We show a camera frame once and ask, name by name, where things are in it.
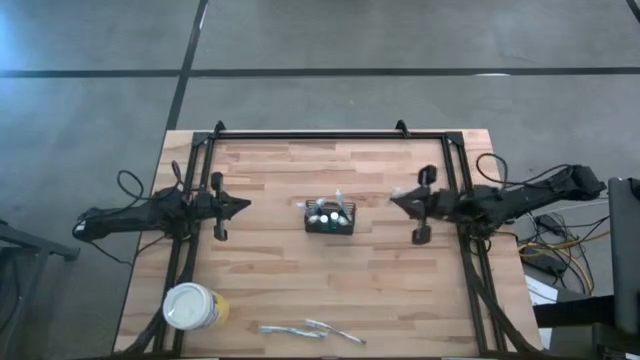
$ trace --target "white lid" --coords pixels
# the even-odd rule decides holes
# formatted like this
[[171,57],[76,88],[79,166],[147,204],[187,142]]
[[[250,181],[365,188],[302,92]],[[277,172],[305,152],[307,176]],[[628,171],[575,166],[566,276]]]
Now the white lid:
[[169,325],[192,330],[206,321],[211,309],[211,293],[195,283],[183,283],[167,292],[162,313]]

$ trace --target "wooden tabletop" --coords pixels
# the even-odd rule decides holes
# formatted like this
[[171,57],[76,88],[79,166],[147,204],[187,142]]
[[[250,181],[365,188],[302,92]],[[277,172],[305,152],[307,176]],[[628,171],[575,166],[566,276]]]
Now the wooden tabletop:
[[[489,134],[462,132],[473,182],[486,183],[473,164],[492,152]],[[192,133],[167,133],[155,189],[175,182],[172,160],[186,170]],[[227,242],[213,238],[213,221],[203,223],[194,281],[222,294],[231,310],[223,328],[187,332],[184,356],[477,355],[455,227],[432,221],[431,243],[414,246],[416,222],[388,201],[394,188],[415,187],[427,164],[439,169],[436,187],[446,187],[439,141],[233,140],[217,141],[214,154],[213,171],[224,174],[225,190],[252,205],[227,222]],[[493,160],[482,167],[499,176]],[[331,198],[337,188],[357,203],[354,235],[306,233],[296,202]],[[160,235],[143,234],[140,246]],[[116,350],[135,339],[160,305],[169,253],[166,240],[136,259]],[[539,347],[513,238],[496,236],[489,258],[500,306]],[[328,322],[367,344],[259,332],[261,325],[304,328],[305,319]],[[483,319],[492,344],[486,309]]]

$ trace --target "paper cup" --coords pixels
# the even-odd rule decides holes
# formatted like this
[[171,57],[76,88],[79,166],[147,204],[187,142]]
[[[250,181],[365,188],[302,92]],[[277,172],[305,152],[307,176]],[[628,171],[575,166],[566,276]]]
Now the paper cup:
[[183,283],[169,290],[162,313],[176,329],[197,330],[224,324],[229,317],[229,304],[202,285]]

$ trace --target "concrete floor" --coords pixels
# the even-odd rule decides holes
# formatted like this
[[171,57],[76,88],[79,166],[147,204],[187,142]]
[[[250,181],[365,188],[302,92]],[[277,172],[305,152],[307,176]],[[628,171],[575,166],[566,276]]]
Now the concrete floor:
[[[198,0],[5,0],[0,70],[179,69]],[[625,1],[211,0],[193,68],[640,65]],[[522,179],[559,163],[640,177],[638,76],[191,79],[178,129],[488,128]],[[0,78],[0,217],[64,244],[91,206],[128,201],[119,169],[151,185],[177,78]],[[567,204],[556,204],[555,207]],[[564,212],[591,222],[606,205]],[[517,223],[526,236],[527,222]],[[99,241],[131,259],[137,234]],[[589,243],[610,294],[608,240]],[[22,359],[110,351],[130,269],[82,246],[54,260]],[[575,281],[568,285],[578,289]]]

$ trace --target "black floor stripe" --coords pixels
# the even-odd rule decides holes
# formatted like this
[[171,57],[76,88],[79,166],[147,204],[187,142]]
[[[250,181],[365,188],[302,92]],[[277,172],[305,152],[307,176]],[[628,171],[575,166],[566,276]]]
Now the black floor stripe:
[[182,109],[184,94],[187,91],[189,71],[191,70],[191,65],[193,65],[193,59],[196,56],[198,39],[200,39],[202,22],[204,20],[204,15],[207,10],[208,3],[209,0],[200,0],[198,9],[196,10],[196,17],[193,20],[191,36],[189,37],[189,45],[187,46],[187,52],[184,55],[182,70],[180,71],[180,77],[178,78],[178,85],[176,86],[176,92],[173,95],[173,101],[171,102],[171,110],[169,110],[169,118],[167,119],[166,130],[175,130],[176,126],[178,125],[178,118],[180,117],[180,110]]
[[405,68],[405,69],[208,69],[191,70],[200,78],[360,77],[360,76],[558,76],[640,75],[640,67],[572,68]]
[[0,70],[0,78],[177,77],[180,70]]
[[640,23],[640,8],[638,8],[638,3],[636,2],[636,0],[627,0],[627,5],[629,5],[633,16],[635,16],[636,20],[638,20],[638,22]]

